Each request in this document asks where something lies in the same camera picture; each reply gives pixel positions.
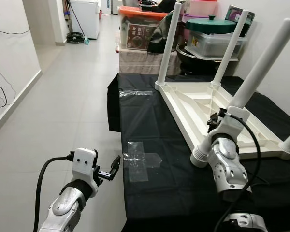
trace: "hallway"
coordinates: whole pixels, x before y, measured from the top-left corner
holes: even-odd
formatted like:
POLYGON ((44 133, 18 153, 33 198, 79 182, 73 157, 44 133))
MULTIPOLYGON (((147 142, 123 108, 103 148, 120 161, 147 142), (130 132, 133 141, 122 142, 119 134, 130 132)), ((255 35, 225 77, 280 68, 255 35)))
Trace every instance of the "hallway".
MULTIPOLYGON (((0 232, 32 231, 36 183, 48 159, 87 147, 99 152, 98 165, 108 171, 121 155, 120 133, 109 131, 107 123, 107 86, 118 72, 119 20, 103 15, 97 40, 88 46, 66 44, 1 128, 0 232)), ((71 166, 69 161, 48 166, 39 224, 71 180, 71 166)), ((121 165, 114 181, 104 181, 97 196, 89 199, 75 232, 121 231, 126 220, 122 170, 121 165)))

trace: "table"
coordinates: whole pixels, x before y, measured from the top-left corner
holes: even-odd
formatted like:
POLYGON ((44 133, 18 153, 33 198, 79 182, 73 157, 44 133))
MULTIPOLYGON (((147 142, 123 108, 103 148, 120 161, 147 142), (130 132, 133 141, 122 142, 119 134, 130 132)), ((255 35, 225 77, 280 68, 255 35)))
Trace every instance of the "table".
MULTIPOLYGON (((169 76, 166 81, 213 79, 189 78, 169 76)), ((145 155, 155 153, 162 159, 160 167, 146 168, 148 181, 131 182, 129 168, 124 168, 127 222, 122 231, 212 231, 224 210, 212 170, 190 163, 191 151, 162 96, 154 90, 156 79, 156 75, 118 74, 108 88, 109 128, 121 131, 123 155, 128 142, 139 141, 145 155)), ((232 95, 242 82, 238 77, 221 81, 232 95)), ((246 107, 280 139, 290 134, 290 117, 266 96, 254 93, 246 107)), ((254 170, 255 160, 241 163, 247 171, 254 170)), ((256 179, 258 184, 252 187, 259 214, 269 231, 290 230, 290 160, 263 159, 259 177, 270 184, 256 179)))

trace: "mop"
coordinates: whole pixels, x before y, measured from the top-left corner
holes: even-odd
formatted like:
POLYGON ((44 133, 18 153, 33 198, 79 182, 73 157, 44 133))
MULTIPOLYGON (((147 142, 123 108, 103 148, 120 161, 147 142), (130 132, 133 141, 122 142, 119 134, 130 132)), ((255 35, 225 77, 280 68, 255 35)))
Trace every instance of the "mop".
POLYGON ((76 17, 76 14, 75 14, 75 12, 74 12, 74 10, 73 10, 73 7, 72 7, 72 5, 71 5, 70 0, 67 0, 67 3, 68 3, 68 5, 70 6, 70 8, 72 9, 73 14, 74 14, 74 16, 75 16, 75 18, 76 18, 76 21, 77 21, 77 23, 78 23, 78 25, 79 25, 79 27, 80 27, 80 29, 81 29, 83 35, 84 35, 84 42, 85 42, 86 45, 88 45, 88 44, 89 44, 89 39, 88 39, 87 36, 85 35, 85 33, 84 33, 84 31, 83 31, 83 29, 82 29, 82 27, 81 27, 81 25, 80 25, 80 23, 79 23, 77 17, 76 17))

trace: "clear tape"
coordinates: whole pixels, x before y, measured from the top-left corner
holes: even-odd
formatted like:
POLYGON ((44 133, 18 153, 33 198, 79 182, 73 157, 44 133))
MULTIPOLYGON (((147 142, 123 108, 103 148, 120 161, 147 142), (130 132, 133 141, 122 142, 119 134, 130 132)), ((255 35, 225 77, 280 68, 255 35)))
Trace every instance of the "clear tape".
POLYGON ((129 169, 129 181, 148 181, 147 168, 159 168, 162 162, 157 153, 144 153, 143 142, 128 142, 128 152, 123 153, 124 168, 129 169))
POLYGON ((119 97, 126 97, 131 95, 153 95, 153 91, 137 91, 137 90, 123 90, 119 92, 119 97))

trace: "pot lid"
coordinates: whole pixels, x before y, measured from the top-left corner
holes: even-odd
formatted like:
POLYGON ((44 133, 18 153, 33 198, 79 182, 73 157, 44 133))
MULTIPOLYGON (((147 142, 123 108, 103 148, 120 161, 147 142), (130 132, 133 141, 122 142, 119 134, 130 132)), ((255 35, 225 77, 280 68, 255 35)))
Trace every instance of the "pot lid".
POLYGON ((229 20, 214 20, 215 16, 210 15, 208 18, 194 18, 186 22, 186 28, 205 34, 226 34, 235 30, 236 23, 229 20))

